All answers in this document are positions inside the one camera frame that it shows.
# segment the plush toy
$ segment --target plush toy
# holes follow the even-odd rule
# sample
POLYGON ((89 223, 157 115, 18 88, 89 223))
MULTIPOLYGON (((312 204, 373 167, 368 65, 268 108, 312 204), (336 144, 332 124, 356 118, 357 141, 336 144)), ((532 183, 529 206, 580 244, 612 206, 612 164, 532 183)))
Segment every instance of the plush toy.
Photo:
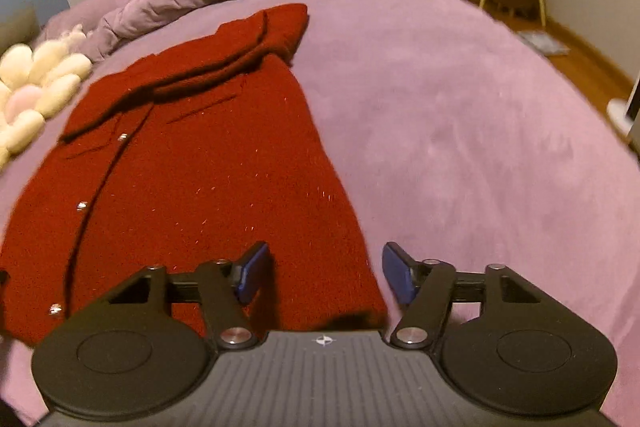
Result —
POLYGON ((0 171, 73 98, 91 61, 71 53, 85 39, 81 26, 43 42, 33 53, 16 44, 0 58, 0 171))

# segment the purple bedsheet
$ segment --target purple bedsheet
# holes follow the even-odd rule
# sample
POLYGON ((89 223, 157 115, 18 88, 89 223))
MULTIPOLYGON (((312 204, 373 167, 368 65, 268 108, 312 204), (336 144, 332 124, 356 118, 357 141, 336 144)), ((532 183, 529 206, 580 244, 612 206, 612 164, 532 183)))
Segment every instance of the purple bedsheet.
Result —
MULTIPOLYGON (((620 368, 604 412, 635 425, 638 165, 562 75, 471 4, 231 0, 127 44, 95 68, 83 92, 143 55, 286 2, 308 5, 292 69, 393 320, 380 257, 386 241, 459 270, 508 264, 612 340, 620 368)), ((70 111, 0 176, 2 225, 70 111)))

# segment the red knit cardigan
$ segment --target red knit cardigan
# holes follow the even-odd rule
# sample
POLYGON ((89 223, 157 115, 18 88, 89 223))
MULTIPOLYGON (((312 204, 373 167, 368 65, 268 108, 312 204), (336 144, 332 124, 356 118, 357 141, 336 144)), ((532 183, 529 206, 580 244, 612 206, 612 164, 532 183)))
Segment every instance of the red knit cardigan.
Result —
MULTIPOLYGON (((8 330, 37 343, 143 266, 190 271, 257 240, 276 259, 274 295, 252 311, 258 333, 385 314, 353 209, 287 67, 306 22, 304 5, 264 10, 89 89, 6 231, 8 330)), ((194 305, 175 308, 202 331, 194 305)))

